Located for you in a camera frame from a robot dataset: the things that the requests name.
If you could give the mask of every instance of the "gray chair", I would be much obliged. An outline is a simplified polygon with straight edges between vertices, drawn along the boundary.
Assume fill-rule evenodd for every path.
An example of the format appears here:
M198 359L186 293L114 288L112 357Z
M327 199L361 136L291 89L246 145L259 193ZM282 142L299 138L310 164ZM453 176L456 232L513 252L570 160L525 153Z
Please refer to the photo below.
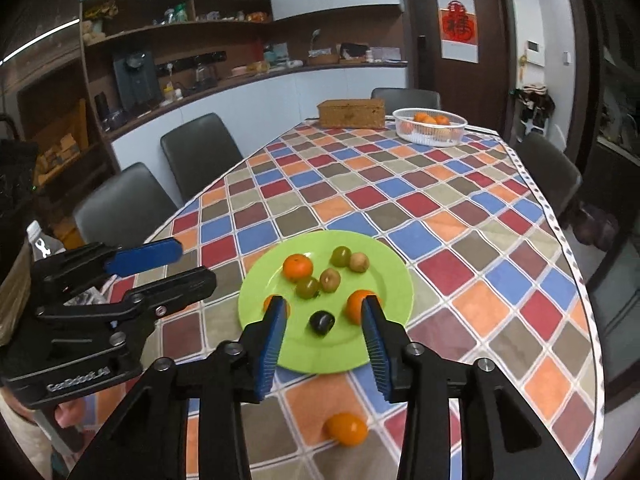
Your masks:
M534 132L516 144L515 151L558 216L580 187L580 171L563 152Z
M162 136L160 145L185 202L242 160L217 114L178 126Z
M74 210L86 243L124 248L146 238L177 210L148 167L137 162L111 177Z
M440 94L415 88L374 88L372 99L385 101L385 114L391 115L400 108L433 108L440 110Z

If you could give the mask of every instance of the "red chinese character poster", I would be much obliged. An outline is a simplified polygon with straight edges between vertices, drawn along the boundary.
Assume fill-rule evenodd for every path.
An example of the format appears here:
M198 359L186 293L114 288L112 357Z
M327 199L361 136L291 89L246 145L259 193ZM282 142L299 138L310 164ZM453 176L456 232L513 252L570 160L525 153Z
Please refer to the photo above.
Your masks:
M442 57L478 62L478 20L474 0L437 0Z

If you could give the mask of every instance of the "table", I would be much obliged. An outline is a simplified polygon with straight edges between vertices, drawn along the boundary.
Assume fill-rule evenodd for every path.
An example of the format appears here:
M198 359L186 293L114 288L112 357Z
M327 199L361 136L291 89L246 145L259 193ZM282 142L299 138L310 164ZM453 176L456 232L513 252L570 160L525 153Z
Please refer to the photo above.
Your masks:
M111 301L197 265L218 288L159 322L143 355L178 362L241 333L238 290L284 238L343 229L377 238L406 262L415 289L409 336L442 357L496 361L551 429L581 478L602 440L602 354L584 282L548 203L499 137L469 130L430 148L384 130L323 130L305 121L189 202L153 236L184 247L176 263L116 282ZM99 426L130 384L90 400ZM368 421L359 447L335 446L322 424L337 412ZM396 477L405 407L378 393L369 365L306 376L282 368L272 394L242 407L254 479ZM198 403L191 401L188 475L197 475ZM460 478L460 422L450 402L451 477Z

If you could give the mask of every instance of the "green plate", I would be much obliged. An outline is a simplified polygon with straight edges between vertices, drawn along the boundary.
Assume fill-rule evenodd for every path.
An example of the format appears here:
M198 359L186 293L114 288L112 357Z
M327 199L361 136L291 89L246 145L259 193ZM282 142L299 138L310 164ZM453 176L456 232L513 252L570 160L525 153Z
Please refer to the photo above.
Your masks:
M282 275L282 263L290 254L306 254L314 263L315 278L327 267L338 246L369 257L370 267L359 274L336 268L341 275L338 289L320 293L311 300L296 296L294 284ZM289 370L311 374L331 374L351 370L369 362L362 329L342 313L347 298L360 288L372 290L382 300L386 318L406 324L414 305L414 286L400 257L382 242L350 231L316 231L286 240L264 254L251 268L238 299L240 324L262 319L262 304L270 294L283 296L291 314L280 350L278 364ZM335 316L335 326L326 336L316 335L308 326L309 317L318 310Z

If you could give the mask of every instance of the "fruit basket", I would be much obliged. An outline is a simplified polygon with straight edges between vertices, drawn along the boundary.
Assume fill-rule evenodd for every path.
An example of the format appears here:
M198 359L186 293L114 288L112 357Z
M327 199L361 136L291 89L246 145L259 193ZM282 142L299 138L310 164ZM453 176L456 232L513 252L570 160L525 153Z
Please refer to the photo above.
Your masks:
M414 121L416 114L428 114L443 124ZM459 115L432 108L400 108L393 113L401 139L427 146L455 146L462 140L468 121Z

